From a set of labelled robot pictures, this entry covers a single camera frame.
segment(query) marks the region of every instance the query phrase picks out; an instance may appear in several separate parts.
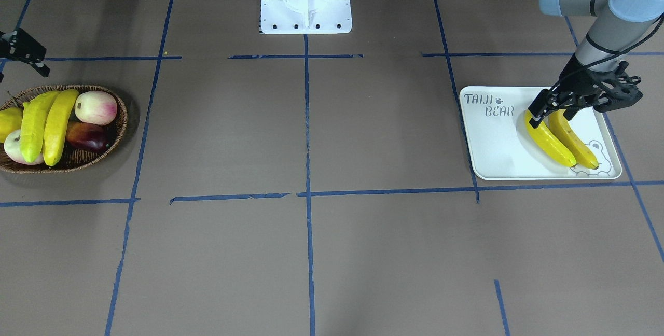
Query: rectangular tray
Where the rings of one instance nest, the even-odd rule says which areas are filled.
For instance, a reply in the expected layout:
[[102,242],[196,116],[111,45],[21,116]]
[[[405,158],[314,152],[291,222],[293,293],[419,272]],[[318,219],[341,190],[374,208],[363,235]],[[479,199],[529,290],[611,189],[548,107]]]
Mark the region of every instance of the rectangular tray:
[[545,154],[526,132],[524,112],[546,87],[467,86],[460,92],[473,169],[484,180],[615,179],[620,159],[604,116],[586,108],[570,121],[595,153],[599,168],[568,168]]

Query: fruit basket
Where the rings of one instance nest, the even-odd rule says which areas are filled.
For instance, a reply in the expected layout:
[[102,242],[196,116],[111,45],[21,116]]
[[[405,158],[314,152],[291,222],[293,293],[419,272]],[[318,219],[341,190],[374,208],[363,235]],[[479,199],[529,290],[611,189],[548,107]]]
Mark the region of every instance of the fruit basket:
[[5,148],[2,143],[0,143],[0,170],[6,171],[8,173],[69,173],[72,171],[85,169],[93,164],[102,161],[102,159],[109,156],[110,152],[114,151],[119,145],[119,143],[124,138],[125,132],[127,130],[128,116],[127,116],[127,107],[125,106],[123,100],[114,92],[107,88],[101,86],[93,85],[47,85],[47,86],[38,86],[35,88],[30,88],[24,90],[9,99],[0,106],[0,110],[8,109],[10,107],[15,107],[16,103],[23,104],[24,102],[29,102],[31,99],[40,95],[40,93],[53,91],[53,90],[68,90],[75,89],[80,93],[88,91],[103,91],[112,95],[116,102],[118,103],[118,114],[114,121],[104,126],[104,130],[108,135],[112,135],[115,139],[111,143],[108,149],[103,153],[90,152],[83,149],[76,149],[69,145],[68,143],[64,146],[64,151],[62,152],[62,158],[60,161],[55,164],[55,166],[47,166],[46,164],[21,164],[12,161],[9,156],[5,153]]

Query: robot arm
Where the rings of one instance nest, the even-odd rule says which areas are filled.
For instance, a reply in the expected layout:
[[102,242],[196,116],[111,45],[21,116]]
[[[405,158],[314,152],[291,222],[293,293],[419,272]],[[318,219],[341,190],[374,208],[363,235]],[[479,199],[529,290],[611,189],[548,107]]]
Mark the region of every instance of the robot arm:
[[[567,62],[560,79],[542,90],[529,106],[537,128],[553,111],[566,109],[567,120],[584,107],[605,112],[635,104],[643,93],[619,57],[650,38],[662,24],[664,0],[540,0],[548,15],[594,15],[597,19]],[[648,29],[657,26],[641,39]]]
[[48,77],[50,69],[43,63],[45,55],[46,48],[24,29],[8,34],[0,31],[0,57],[30,64],[41,76]]

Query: lemon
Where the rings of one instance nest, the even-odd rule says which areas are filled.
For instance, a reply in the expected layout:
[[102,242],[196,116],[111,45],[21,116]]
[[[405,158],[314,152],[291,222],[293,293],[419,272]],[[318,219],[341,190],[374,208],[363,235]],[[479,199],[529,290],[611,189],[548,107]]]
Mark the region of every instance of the lemon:
[[23,109],[11,107],[0,111],[0,143],[4,143],[7,136],[14,130],[21,128]]

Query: dark red fruit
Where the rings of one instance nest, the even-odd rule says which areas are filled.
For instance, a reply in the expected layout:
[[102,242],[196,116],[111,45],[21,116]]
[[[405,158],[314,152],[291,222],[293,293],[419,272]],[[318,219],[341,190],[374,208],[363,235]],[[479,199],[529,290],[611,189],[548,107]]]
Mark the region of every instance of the dark red fruit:
[[74,148],[97,153],[106,152],[112,144],[102,126],[84,122],[70,121],[65,140]]

